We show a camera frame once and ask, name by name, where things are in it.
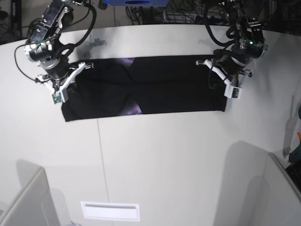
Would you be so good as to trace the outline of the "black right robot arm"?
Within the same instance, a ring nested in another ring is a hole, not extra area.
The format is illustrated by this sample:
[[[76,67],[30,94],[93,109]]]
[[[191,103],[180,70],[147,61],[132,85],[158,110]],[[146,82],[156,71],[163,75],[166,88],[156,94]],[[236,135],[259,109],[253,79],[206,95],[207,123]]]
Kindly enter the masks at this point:
[[[87,8],[92,13],[92,21],[78,42],[62,44],[59,40],[62,32],[72,26],[73,6]],[[34,82],[47,87],[54,104],[67,102],[68,87],[75,83],[83,70],[94,67],[93,63],[86,62],[71,64],[68,57],[89,36],[96,17],[96,9],[86,0],[54,0],[46,7],[41,20],[22,45],[27,58],[46,72],[45,75],[38,75]]]

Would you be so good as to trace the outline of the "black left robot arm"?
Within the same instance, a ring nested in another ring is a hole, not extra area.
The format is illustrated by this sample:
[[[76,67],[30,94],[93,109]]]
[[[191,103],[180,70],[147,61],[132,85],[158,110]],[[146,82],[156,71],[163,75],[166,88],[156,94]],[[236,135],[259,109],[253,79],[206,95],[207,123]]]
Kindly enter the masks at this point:
[[[198,60],[196,64],[205,65],[209,72],[217,74],[221,81],[208,79],[209,88],[225,85],[224,96],[227,98],[240,98],[242,83],[246,77],[252,77],[247,65],[267,50],[262,24],[258,19],[262,7],[263,3],[259,0],[214,0],[205,4],[204,25],[211,40],[220,48],[214,50],[211,60]],[[220,42],[213,35],[208,17],[211,8],[223,10],[227,17],[230,23],[226,31],[228,42]]]

